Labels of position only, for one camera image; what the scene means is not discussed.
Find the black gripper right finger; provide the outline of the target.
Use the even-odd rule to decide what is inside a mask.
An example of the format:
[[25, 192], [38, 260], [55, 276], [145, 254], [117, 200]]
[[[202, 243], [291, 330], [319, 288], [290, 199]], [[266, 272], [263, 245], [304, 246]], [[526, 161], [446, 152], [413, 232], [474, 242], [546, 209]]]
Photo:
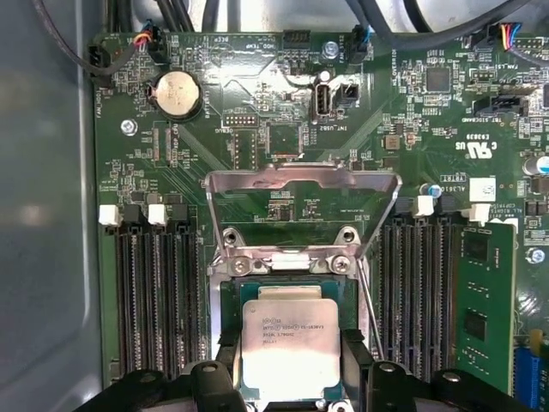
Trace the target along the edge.
[[376, 359], [359, 329], [342, 329], [341, 381], [354, 411], [533, 411], [535, 358], [515, 357], [511, 332], [496, 339], [469, 327], [455, 341], [455, 365], [429, 373]]

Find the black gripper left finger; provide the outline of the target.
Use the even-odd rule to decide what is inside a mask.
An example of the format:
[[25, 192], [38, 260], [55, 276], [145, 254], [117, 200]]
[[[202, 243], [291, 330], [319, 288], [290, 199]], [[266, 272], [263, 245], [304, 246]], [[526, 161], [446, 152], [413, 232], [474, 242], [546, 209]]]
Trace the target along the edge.
[[89, 411], [246, 411], [233, 383], [239, 335], [221, 333], [214, 360], [195, 362], [169, 379], [163, 372], [142, 369], [124, 375], [87, 402]]

